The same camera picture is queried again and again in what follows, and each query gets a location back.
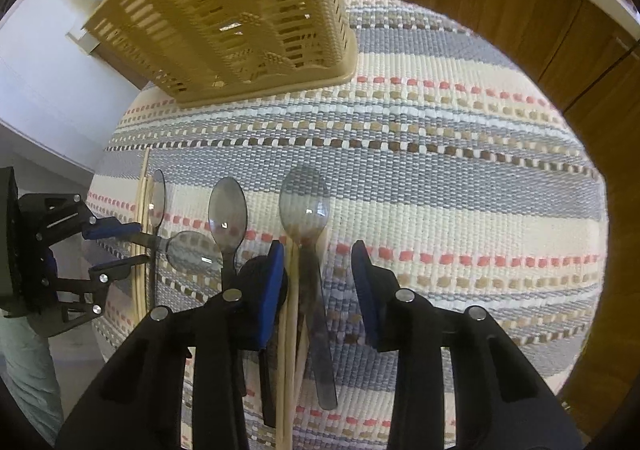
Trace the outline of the clear grey plastic spoon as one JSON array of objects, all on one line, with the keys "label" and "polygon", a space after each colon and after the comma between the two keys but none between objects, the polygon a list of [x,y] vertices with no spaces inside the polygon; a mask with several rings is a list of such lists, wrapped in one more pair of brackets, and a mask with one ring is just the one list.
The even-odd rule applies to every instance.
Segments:
[{"label": "clear grey plastic spoon", "polygon": [[163,170],[155,169],[151,176],[151,193],[148,218],[151,232],[157,234],[164,220],[166,206],[166,183]]}]

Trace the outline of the yellow plastic utensil basket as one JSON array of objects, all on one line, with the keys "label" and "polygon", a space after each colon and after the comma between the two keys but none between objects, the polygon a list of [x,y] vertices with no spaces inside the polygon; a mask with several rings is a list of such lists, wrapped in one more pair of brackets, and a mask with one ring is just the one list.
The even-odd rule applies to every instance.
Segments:
[{"label": "yellow plastic utensil basket", "polygon": [[103,0],[86,27],[183,106],[335,86],[357,67],[344,0]]}]

